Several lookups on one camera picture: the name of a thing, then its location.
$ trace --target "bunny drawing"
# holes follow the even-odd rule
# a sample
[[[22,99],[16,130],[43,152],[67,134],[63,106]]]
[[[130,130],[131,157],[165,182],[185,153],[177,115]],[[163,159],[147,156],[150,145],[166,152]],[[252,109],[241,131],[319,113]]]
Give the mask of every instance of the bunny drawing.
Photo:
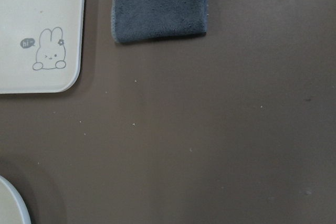
[[[39,48],[36,52],[34,70],[62,69],[66,67],[66,50],[64,47],[63,30],[56,27],[53,30],[42,31],[39,40]]]

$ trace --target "brown surface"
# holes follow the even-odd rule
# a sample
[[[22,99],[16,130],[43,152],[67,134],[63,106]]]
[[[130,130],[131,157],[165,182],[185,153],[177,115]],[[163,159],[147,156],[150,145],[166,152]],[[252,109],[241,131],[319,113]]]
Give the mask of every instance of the brown surface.
[[[336,0],[209,0],[206,37],[127,46],[110,7],[70,90],[0,96],[34,223],[336,223]]]

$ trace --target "microfiber cloth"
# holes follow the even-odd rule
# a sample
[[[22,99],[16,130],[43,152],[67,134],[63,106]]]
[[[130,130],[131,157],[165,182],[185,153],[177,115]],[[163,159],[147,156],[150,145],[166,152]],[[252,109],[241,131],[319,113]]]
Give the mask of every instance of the microfiber cloth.
[[[207,0],[113,0],[116,42],[204,34]]]

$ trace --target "white cutting board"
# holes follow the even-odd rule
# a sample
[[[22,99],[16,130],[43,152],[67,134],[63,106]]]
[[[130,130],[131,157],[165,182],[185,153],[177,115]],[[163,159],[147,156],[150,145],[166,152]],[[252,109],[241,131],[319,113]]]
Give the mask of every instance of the white cutting board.
[[[30,224],[27,207],[14,186],[0,176],[0,224]]]
[[[84,0],[0,1],[0,93],[62,92],[80,71]]]

